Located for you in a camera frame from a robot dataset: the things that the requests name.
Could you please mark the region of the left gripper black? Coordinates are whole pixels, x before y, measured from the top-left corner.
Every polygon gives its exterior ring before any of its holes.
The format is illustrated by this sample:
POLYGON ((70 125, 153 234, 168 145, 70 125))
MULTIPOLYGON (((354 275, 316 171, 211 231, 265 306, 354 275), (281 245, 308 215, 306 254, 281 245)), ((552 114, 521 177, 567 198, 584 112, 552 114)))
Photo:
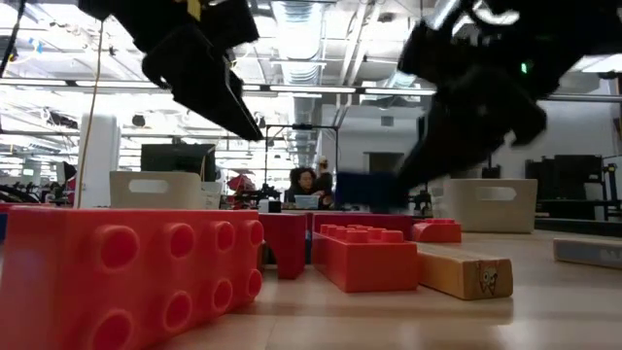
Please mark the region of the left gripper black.
MULTIPOLYGON (((143 53, 150 52, 179 27, 204 26, 215 43, 216 29, 228 19, 227 1, 119 0, 116 18, 143 53)), ((174 42, 172 63, 164 80, 174 99, 204 119, 247 141, 263 138, 242 101, 242 84, 226 67, 224 57, 206 43, 174 42)))

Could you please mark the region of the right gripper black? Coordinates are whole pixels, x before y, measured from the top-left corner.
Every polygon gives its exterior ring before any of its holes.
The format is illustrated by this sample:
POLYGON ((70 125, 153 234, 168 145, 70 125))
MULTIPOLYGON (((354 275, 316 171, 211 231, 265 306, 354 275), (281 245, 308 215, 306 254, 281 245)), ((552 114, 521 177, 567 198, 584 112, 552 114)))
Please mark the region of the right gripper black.
POLYGON ((434 84, 436 92, 423 131, 397 171, 402 188, 472 168, 509 132, 525 145, 546 128, 545 112, 485 51, 424 22, 412 30, 397 69, 434 84))

